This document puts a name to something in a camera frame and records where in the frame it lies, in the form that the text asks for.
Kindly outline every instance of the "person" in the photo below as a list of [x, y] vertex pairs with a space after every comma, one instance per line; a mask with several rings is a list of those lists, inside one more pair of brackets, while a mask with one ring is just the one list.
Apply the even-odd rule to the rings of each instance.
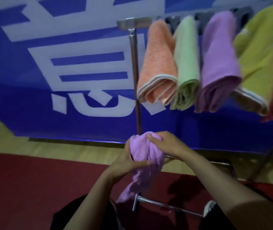
[[[175, 135], [158, 132], [162, 140], [147, 135], [161, 151], [185, 162], [217, 203], [202, 219], [199, 229], [273, 229], [273, 202], [244, 186], [196, 153]], [[124, 175], [151, 164], [133, 161], [129, 140], [124, 151], [102, 173], [87, 196], [81, 197], [54, 215], [51, 230], [122, 229], [110, 194]]]

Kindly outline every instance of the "green towel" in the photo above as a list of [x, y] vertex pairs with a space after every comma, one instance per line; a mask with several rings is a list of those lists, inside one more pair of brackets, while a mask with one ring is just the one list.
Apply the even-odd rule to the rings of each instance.
[[178, 83], [170, 109], [185, 110], [194, 104], [200, 87], [198, 33], [194, 18], [184, 18], [173, 37], [176, 39], [174, 60], [178, 67]]

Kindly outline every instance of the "person's right hand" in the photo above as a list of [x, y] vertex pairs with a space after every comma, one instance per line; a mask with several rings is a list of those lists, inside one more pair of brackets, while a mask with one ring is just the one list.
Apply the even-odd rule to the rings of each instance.
[[161, 136], [162, 140], [153, 137], [151, 134], [147, 134], [147, 138], [154, 143], [158, 149], [173, 157], [182, 159], [182, 156], [190, 150], [180, 139], [174, 134], [168, 131], [157, 132]]

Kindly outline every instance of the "red carpet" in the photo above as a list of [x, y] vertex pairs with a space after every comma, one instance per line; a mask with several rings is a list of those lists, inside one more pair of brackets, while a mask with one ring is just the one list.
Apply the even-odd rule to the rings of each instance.
[[[0, 230], [45, 230], [52, 215], [88, 193], [107, 166], [0, 154]], [[112, 192], [116, 200], [130, 182], [125, 177]], [[273, 185], [258, 184], [273, 199]], [[202, 213], [210, 195], [195, 176], [161, 172], [145, 197]], [[197, 229], [200, 218], [142, 203], [118, 205], [119, 217], [131, 229]]]

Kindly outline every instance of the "person's left hand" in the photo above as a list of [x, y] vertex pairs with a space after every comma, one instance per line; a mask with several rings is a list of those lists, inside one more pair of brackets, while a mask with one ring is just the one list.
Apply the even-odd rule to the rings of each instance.
[[123, 152], [119, 157], [104, 171], [104, 174], [111, 179], [112, 183], [119, 182], [127, 173], [134, 169], [151, 165], [152, 161], [133, 161], [130, 151], [130, 139], [125, 144]]

